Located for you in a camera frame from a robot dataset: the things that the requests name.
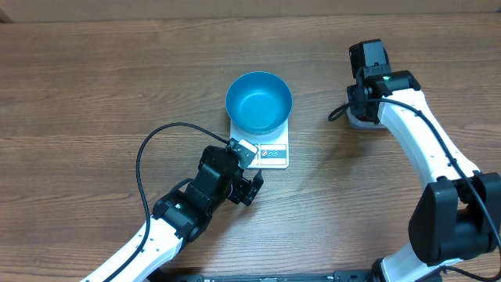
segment wooden table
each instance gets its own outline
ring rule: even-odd
[[[108,259],[144,222],[142,140],[173,121],[228,136],[226,90],[255,70],[294,93],[290,167],[264,171],[249,208],[223,204],[164,268],[328,273],[394,253],[420,198],[410,163],[388,132],[326,120],[354,83],[348,47],[372,38],[463,153],[501,172],[499,14],[0,25],[0,280],[79,280]],[[150,207],[211,144],[189,128],[150,142]],[[461,266],[492,275],[497,258]]]

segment digital scale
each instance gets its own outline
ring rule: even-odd
[[[258,153],[248,168],[287,168],[289,166],[289,121],[275,131],[253,135],[240,129],[232,121],[229,135],[236,140],[245,139],[258,148]]]

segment label on scale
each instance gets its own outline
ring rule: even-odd
[[[256,157],[250,166],[286,165],[287,145],[285,144],[254,144],[258,148]]]

